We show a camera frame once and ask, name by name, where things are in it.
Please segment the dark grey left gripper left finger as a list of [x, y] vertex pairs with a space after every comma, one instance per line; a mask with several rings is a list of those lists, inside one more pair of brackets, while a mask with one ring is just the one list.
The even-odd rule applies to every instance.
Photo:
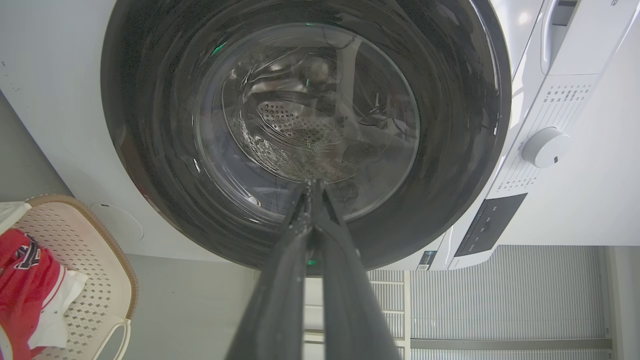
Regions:
[[302, 360], [312, 189], [306, 181], [293, 192], [225, 360]]

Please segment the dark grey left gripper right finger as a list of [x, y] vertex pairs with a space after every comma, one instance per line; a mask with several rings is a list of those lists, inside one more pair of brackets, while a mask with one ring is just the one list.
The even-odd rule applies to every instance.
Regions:
[[326, 184], [314, 184], [321, 255], [325, 359], [400, 360], [351, 233]]

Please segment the beige perforated laundry basket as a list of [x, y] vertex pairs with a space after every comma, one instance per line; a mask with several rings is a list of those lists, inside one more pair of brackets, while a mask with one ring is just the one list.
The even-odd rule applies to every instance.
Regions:
[[123, 360], [131, 337], [138, 281], [114, 237], [84, 203], [63, 194], [0, 202], [0, 235], [21, 230], [50, 250], [61, 266], [88, 276], [65, 312], [64, 348], [32, 350], [32, 360], [99, 360], [112, 335], [121, 333], [113, 360]]

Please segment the black round washing machine door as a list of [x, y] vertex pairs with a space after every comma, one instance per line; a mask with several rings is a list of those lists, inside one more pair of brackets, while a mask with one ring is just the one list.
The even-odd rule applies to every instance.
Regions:
[[101, 75], [142, 196], [257, 270], [307, 180], [366, 269], [413, 255], [480, 198], [509, 128], [491, 0], [115, 0]]

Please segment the white garment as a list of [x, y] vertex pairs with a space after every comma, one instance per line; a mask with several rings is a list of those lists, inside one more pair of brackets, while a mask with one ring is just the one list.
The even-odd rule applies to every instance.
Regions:
[[53, 288], [45, 297], [38, 325], [29, 339], [32, 351], [43, 347], [64, 349], [68, 340], [66, 311], [82, 293], [89, 276], [60, 267]]

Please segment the white front-load washing machine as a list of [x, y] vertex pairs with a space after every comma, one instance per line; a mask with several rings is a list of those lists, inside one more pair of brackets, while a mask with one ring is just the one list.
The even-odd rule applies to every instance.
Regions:
[[[588, 98], [563, 111], [566, 161], [542, 170], [499, 245], [640, 250], [640, 5], [617, 25], [604, 0], [577, 0], [586, 23], [626, 32]], [[144, 200], [109, 137], [99, 68], [115, 0], [0, 0], [0, 201], [71, 194], [130, 255], [221, 257]]]

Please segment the white washing machine control knob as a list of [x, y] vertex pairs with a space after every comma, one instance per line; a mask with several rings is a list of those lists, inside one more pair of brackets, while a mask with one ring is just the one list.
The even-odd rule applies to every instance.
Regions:
[[557, 127], [546, 127], [528, 139], [522, 149], [522, 158], [538, 169], [546, 169], [564, 157], [571, 144], [569, 135]]

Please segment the red garment with emblem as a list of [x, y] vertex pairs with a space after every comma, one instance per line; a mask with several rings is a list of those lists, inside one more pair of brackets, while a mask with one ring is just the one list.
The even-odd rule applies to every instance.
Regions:
[[29, 341], [61, 272], [51, 251], [22, 230], [0, 235], [0, 360], [32, 360]]

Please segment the white detergent drawer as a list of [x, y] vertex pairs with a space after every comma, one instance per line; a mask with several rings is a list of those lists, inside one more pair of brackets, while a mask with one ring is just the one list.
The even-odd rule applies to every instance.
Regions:
[[640, 0], [549, 0], [542, 16], [542, 73], [598, 75], [639, 13]]

